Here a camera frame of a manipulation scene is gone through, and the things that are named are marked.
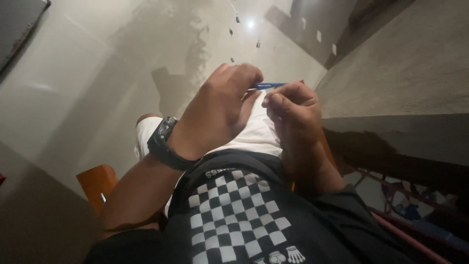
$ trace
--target floor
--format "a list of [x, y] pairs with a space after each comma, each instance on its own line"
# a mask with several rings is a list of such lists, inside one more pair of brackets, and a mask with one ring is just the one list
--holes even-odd
[[221, 63], [314, 89], [353, 3], [54, 0], [0, 85], [0, 141], [84, 197], [76, 174], [106, 163], [121, 177], [136, 162], [136, 120], [181, 116]]

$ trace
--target wrist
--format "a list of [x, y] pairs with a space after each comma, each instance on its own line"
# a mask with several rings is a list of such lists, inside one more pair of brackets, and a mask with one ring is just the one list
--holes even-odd
[[192, 139], [187, 132], [183, 124], [178, 122], [174, 125], [167, 144], [180, 157], [191, 161], [198, 160], [205, 155], [205, 152], [197, 145], [197, 139]]

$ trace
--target wristwatch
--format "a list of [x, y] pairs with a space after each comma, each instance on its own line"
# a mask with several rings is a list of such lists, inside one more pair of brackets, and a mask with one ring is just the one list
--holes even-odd
[[200, 159], [195, 161], [186, 160], [168, 146], [167, 140], [177, 121], [174, 117], [164, 118], [148, 140], [148, 150], [164, 165], [178, 171], [186, 171], [195, 166]]

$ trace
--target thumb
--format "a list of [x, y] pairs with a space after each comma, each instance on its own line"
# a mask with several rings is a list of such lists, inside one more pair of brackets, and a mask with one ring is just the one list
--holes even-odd
[[249, 117], [251, 116], [252, 107], [254, 106], [254, 103], [260, 94], [260, 91], [255, 91], [252, 93], [248, 92], [242, 99], [241, 113], [239, 114], [238, 124], [243, 129], [246, 126]]
[[296, 112], [299, 106], [280, 93], [273, 94], [267, 105], [279, 117], [287, 117]]

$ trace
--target checkered pattern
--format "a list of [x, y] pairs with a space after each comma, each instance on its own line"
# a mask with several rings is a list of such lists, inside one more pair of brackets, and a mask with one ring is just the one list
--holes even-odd
[[193, 263], [251, 258], [285, 242], [282, 230], [291, 226], [269, 195], [269, 184], [250, 173], [226, 171], [197, 188], [189, 198]]

